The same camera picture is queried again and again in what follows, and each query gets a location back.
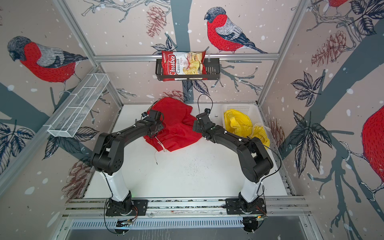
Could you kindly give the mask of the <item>red shorts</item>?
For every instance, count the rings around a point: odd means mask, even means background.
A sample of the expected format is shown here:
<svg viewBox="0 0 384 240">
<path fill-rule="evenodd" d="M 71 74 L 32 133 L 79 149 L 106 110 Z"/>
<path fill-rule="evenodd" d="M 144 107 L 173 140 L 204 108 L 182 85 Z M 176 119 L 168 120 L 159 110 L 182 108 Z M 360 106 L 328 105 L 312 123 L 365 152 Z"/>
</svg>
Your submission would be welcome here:
<svg viewBox="0 0 384 240">
<path fill-rule="evenodd" d="M 154 138 L 145 136 L 148 144 L 157 151 L 167 150 L 173 152 L 192 145 L 202 138 L 202 135 L 193 131 L 195 117 L 191 115 L 193 108 L 173 98 L 163 98 L 153 107 L 164 116 L 164 129 Z"/>
</svg>

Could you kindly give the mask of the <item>yellow shorts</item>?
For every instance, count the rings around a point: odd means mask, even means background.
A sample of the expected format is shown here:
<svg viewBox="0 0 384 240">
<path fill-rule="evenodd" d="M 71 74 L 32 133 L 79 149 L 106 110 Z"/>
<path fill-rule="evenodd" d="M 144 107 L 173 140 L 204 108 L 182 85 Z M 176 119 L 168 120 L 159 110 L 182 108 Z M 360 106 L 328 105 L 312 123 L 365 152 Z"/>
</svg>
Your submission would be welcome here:
<svg viewBox="0 0 384 240">
<path fill-rule="evenodd" d="M 240 111 L 230 109 L 224 112 L 224 123 L 228 132 L 243 138 L 258 138 L 266 148 L 270 147 L 270 139 L 267 135 L 269 128 L 261 123 L 253 123 L 249 116 Z"/>
</svg>

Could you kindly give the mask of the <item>white plastic basket tray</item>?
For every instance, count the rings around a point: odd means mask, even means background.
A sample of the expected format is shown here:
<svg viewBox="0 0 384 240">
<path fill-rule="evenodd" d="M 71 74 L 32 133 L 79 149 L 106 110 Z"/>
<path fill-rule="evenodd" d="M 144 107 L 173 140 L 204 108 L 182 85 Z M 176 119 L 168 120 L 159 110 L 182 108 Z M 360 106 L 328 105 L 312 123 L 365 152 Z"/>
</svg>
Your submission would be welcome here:
<svg viewBox="0 0 384 240">
<path fill-rule="evenodd" d="M 228 104 L 228 105 L 223 105 L 222 107 L 222 110 L 223 110 L 223 127 L 225 128 L 225 123 L 224 123 L 224 112 L 226 112 L 227 110 L 230 110 L 230 109 L 234 109 L 234 110 L 237 110 L 237 111 L 240 111 L 241 113 L 249 116 L 249 118 L 251 119 L 251 121 L 253 123 L 261 123 L 262 125 L 264 125 L 265 127 L 268 127 L 267 125 L 265 125 L 265 123 L 263 122 L 262 120 L 262 117 L 261 117 L 261 114 L 260 114 L 260 111 L 258 109 L 258 107 L 256 105 L 247 105 L 247 104 Z"/>
</svg>

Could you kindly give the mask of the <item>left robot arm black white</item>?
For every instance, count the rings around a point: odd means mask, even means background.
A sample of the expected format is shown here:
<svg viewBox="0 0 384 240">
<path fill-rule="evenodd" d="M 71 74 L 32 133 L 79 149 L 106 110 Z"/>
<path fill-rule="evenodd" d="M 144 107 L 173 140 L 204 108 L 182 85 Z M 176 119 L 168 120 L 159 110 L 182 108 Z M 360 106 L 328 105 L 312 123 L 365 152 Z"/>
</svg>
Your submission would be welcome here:
<svg viewBox="0 0 384 240">
<path fill-rule="evenodd" d="M 150 110 L 131 127 L 111 134 L 100 134 L 91 158 L 91 164 L 105 178 L 111 197 L 105 205 L 105 216 L 144 216 L 148 201 L 133 201 L 121 168 L 125 147 L 145 136 L 154 138 L 164 129 L 163 113 Z"/>
</svg>

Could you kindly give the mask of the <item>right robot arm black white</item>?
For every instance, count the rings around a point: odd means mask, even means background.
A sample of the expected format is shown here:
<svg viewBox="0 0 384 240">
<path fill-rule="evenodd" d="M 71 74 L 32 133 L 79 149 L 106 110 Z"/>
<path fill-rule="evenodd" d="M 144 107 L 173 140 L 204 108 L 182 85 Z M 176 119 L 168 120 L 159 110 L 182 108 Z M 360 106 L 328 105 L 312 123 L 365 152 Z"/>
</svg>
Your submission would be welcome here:
<svg viewBox="0 0 384 240">
<path fill-rule="evenodd" d="M 240 167 L 245 181 L 237 198 L 226 199 L 223 208 L 228 215 L 267 216 L 263 194 L 259 193 L 263 180 L 271 175 L 274 162 L 267 152 L 267 147 L 258 138 L 243 138 L 228 132 L 222 126 L 213 123 L 209 117 L 209 109 L 196 116 L 193 131 L 204 139 L 222 145 L 238 155 Z"/>
</svg>

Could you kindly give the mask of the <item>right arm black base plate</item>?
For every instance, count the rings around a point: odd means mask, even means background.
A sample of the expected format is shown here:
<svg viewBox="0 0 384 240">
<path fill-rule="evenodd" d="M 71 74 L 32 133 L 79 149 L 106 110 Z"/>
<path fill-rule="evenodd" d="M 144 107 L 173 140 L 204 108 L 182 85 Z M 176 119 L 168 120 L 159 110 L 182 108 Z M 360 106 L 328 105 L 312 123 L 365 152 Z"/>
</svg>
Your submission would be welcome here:
<svg viewBox="0 0 384 240">
<path fill-rule="evenodd" d="M 258 198 L 251 203 L 243 199 L 226 199 L 225 205 L 222 206 L 226 209 L 228 215 L 262 215 L 267 214 L 265 200 Z"/>
</svg>

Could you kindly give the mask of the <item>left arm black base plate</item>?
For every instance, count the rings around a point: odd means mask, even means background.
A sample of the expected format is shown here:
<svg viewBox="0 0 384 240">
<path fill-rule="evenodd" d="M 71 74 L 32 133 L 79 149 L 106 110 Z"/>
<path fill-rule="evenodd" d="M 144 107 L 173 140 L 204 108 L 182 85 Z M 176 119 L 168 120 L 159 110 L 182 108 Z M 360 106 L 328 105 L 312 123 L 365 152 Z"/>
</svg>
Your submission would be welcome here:
<svg viewBox="0 0 384 240">
<path fill-rule="evenodd" d="M 145 216 L 147 207 L 148 200 L 127 200 L 124 202 L 117 202 L 108 199 L 105 215 L 107 217 Z"/>
</svg>

